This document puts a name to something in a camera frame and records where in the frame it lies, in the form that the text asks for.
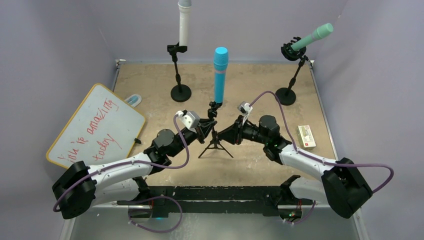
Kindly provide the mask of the black tripod mic stand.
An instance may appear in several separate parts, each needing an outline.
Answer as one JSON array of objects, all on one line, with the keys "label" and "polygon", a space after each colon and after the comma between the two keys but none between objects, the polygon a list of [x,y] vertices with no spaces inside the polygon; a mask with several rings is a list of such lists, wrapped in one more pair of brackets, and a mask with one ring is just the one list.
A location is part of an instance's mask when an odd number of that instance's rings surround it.
[{"label": "black tripod mic stand", "polygon": [[[218,115],[218,109],[222,106],[222,103],[216,103],[215,101],[211,101],[209,103],[209,109],[207,110],[207,115],[210,121],[214,121],[215,118]],[[212,135],[212,139],[209,142],[209,145],[200,153],[200,155],[198,156],[198,158],[201,158],[202,155],[207,151],[207,150],[223,150],[225,151],[231,158],[233,158],[233,155],[230,154],[230,152],[224,147],[222,146],[222,144],[220,143],[220,139],[218,138],[218,132],[215,130],[215,127],[213,126],[211,128],[211,135]]]}]

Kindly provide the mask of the blue microphone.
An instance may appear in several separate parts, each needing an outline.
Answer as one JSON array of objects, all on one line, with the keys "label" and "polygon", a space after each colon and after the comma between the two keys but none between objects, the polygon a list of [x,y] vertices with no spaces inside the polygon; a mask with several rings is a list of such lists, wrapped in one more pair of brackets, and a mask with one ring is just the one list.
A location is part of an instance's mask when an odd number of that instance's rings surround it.
[{"label": "blue microphone", "polygon": [[226,47],[220,46],[215,49],[214,66],[214,101],[222,104],[224,101],[226,70],[229,64],[229,51]]}]

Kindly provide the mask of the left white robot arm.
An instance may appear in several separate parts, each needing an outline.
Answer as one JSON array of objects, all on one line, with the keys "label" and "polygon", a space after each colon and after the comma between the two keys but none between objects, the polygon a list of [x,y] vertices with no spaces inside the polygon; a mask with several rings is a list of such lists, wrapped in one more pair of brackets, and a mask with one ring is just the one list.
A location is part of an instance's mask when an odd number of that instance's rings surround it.
[{"label": "left white robot arm", "polygon": [[183,129],[177,129],[176,133],[170,129],[160,130],[151,145],[135,156],[98,165],[73,163],[52,186],[56,199],[53,211],[67,220],[103,203],[146,203],[149,191],[142,186],[143,178],[174,169],[170,158],[181,151],[185,151],[189,160],[188,146],[194,141],[203,143],[217,124],[216,120],[207,118],[188,120],[185,117],[184,120],[187,123]]}]

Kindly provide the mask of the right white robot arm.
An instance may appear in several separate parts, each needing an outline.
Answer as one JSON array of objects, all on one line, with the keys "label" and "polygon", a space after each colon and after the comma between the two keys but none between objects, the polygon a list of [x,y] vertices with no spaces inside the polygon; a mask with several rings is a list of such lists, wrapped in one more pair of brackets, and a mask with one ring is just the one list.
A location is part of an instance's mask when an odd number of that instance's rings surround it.
[{"label": "right white robot arm", "polygon": [[294,143],[281,135],[274,116],[264,115],[255,125],[244,121],[240,115],[217,136],[232,145],[239,145],[244,140],[262,144],[269,160],[311,176],[313,179],[296,177],[281,189],[280,196],[288,204],[309,199],[328,204],[336,214],[348,219],[373,196],[373,190],[353,161],[329,159],[297,150]]}]

